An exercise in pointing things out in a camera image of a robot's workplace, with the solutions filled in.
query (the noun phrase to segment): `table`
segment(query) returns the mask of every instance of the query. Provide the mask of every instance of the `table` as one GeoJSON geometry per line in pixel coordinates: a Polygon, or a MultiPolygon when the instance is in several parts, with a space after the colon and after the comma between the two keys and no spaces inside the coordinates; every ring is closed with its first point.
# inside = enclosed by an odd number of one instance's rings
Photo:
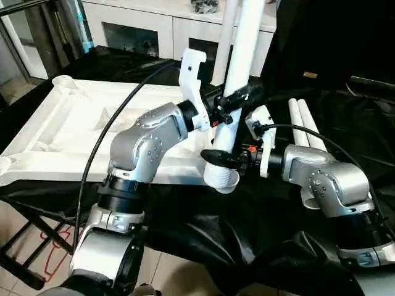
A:
{"type": "MultiPolygon", "coordinates": [[[[150,57],[97,47],[64,69],[64,74],[76,79],[137,83],[152,71],[152,67],[139,68],[147,61],[155,63],[150,57]]],[[[174,70],[150,83],[177,85],[177,80],[174,70]]],[[[0,113],[1,150],[51,88],[47,81],[0,113]]],[[[322,89],[298,93],[306,99],[322,134],[343,146],[364,167],[393,222],[395,141],[390,135],[395,130],[394,106],[322,89]]],[[[287,99],[287,95],[274,96],[266,101],[277,123],[289,123],[287,99]]],[[[290,131],[277,132],[279,147],[291,139],[290,131]]],[[[332,153],[341,160],[341,154],[332,153]]],[[[95,185],[87,187],[86,210],[97,199],[95,185]]],[[[67,204],[73,204],[77,191],[78,183],[17,181],[2,188],[0,196],[29,207],[45,204],[52,211],[43,210],[40,215],[63,215],[72,224],[75,207],[65,208],[64,203],[53,200],[68,196],[67,204]]],[[[278,176],[263,179],[252,171],[230,195],[208,187],[152,186],[146,213],[147,245],[205,264],[226,295],[252,282],[301,295],[362,293],[353,274],[338,263],[327,220],[320,212],[303,208],[299,189],[278,176]]]]}

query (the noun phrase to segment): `white pipe fitting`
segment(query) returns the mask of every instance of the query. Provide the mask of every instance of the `white pipe fitting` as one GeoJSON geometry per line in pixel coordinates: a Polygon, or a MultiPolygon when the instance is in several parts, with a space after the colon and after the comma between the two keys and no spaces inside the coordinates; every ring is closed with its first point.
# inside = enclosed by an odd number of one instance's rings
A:
{"type": "MultiPolygon", "coordinates": [[[[240,24],[225,84],[225,97],[232,95],[236,90],[248,84],[264,7],[265,0],[243,1],[240,24]]],[[[231,113],[233,123],[230,125],[222,123],[217,127],[213,149],[232,151],[240,115],[241,109],[233,111],[231,113]]],[[[230,193],[236,188],[238,180],[239,176],[235,170],[210,163],[205,167],[204,181],[219,192],[230,193]]]]}

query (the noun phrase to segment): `cabinet door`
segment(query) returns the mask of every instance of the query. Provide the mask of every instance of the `cabinet door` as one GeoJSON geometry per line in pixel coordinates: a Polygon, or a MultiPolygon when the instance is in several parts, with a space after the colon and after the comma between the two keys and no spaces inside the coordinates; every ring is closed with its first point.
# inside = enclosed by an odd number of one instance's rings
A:
{"type": "Polygon", "coordinates": [[[172,17],[84,2],[95,46],[173,57],[172,17]]]}
{"type": "MultiPolygon", "coordinates": [[[[216,23],[199,22],[175,17],[173,22],[173,58],[180,60],[184,50],[189,47],[206,52],[207,61],[214,64],[218,42],[221,37],[221,29],[222,26],[216,23]]],[[[232,44],[236,39],[236,32],[237,28],[234,27],[232,44]]],[[[257,48],[251,67],[252,76],[260,76],[272,38],[273,33],[259,32],[257,48]]]]}

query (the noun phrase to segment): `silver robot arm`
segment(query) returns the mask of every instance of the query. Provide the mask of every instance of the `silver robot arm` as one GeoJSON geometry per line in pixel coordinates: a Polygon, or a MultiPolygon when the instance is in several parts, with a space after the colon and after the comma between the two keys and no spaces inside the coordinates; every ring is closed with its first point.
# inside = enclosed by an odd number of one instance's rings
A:
{"type": "Polygon", "coordinates": [[[261,88],[246,86],[224,97],[222,86],[201,97],[197,79],[203,52],[188,49],[180,72],[186,101],[167,103],[140,116],[116,135],[99,202],[89,214],[70,265],[71,278],[83,276],[120,294],[133,291],[144,249],[144,198],[166,151],[195,129],[231,123],[230,112],[254,104],[261,88]]]}
{"type": "Polygon", "coordinates": [[[150,110],[112,141],[109,173],[151,183],[165,153],[187,137],[188,129],[177,105],[167,103],[150,110]]]}
{"type": "Polygon", "coordinates": [[[395,263],[395,243],[378,217],[369,181],[359,167],[319,149],[289,145],[283,179],[310,191],[331,219],[342,264],[367,268],[395,263]]]}

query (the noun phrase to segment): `black clamp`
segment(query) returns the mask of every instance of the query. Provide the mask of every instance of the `black clamp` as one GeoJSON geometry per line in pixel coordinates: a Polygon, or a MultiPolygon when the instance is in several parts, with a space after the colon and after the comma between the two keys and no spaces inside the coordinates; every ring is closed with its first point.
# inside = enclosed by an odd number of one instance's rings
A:
{"type": "Polygon", "coordinates": [[[202,96],[203,104],[206,107],[212,127],[220,123],[229,125],[233,123],[230,113],[243,108],[249,103],[249,87],[245,86],[235,91],[228,97],[223,96],[224,85],[220,85],[202,96]]]}

